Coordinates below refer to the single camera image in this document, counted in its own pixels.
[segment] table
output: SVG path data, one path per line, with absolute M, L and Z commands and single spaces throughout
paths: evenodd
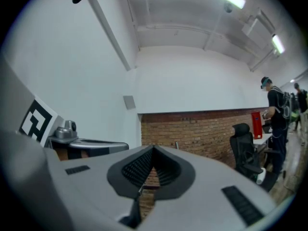
M 253 144 L 258 153 L 268 146 L 268 140 L 272 136 L 271 133 L 263 133 L 261 139 L 253 140 Z

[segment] black chair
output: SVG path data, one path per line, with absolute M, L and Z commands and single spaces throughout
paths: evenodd
M 253 135 L 250 132 L 250 127 L 246 123 L 241 123 L 234 125 L 233 128 L 235 134 L 230 137 L 230 145 L 235 157 L 235 170 L 256 182 L 257 175 L 262 173 L 262 169 L 260 167 L 259 154 L 255 151 L 253 145 Z M 278 152 L 265 150 L 264 153 L 275 155 Z M 277 178 L 278 175 L 267 171 L 265 179 L 260 186 L 269 192 Z

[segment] backpack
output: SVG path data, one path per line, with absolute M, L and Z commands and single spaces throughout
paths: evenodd
M 278 107 L 275 107 L 276 111 L 281 114 L 283 116 L 283 118 L 287 121 L 290 122 L 291 121 L 291 104 L 292 104 L 292 100 L 291 100 L 291 95 L 288 92 L 282 92 L 278 87 L 274 86 L 272 87 L 272 90 L 275 90 L 277 92 L 280 92 L 283 94 L 282 97 L 282 103 L 279 103 L 279 98 L 277 95 L 277 104 Z
M 308 92 L 306 90 L 302 90 L 303 94 L 306 96 L 306 102 L 308 106 Z

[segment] red brick wall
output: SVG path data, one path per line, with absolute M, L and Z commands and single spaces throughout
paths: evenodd
M 229 138 L 232 125 L 247 123 L 252 128 L 252 112 L 264 108 L 203 111 L 188 113 L 145 114 L 141 120 L 142 145 L 156 144 L 219 160 L 235 167 Z

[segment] black vent grille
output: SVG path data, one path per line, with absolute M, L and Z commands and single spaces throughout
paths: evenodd
M 149 150 L 147 153 L 144 153 L 142 156 L 122 168 L 122 174 L 124 177 L 139 188 L 146 181 L 151 169 L 153 168 L 152 153 L 153 151 Z
M 161 186 L 169 185 L 181 174 L 181 167 L 178 162 L 164 156 L 159 150 L 154 152 L 154 168 Z
M 82 165 L 82 166 L 78 166 L 78 167 L 72 167 L 72 168 L 68 168 L 66 169 L 66 173 L 68 175 L 71 175 L 71 174 L 76 174 L 76 173 L 79 173 L 79 172 L 82 172 L 82 171 L 85 171 L 85 170 L 88 170 L 90 169 L 87 165 Z
M 235 186 L 221 190 L 248 226 L 263 218 L 261 212 Z

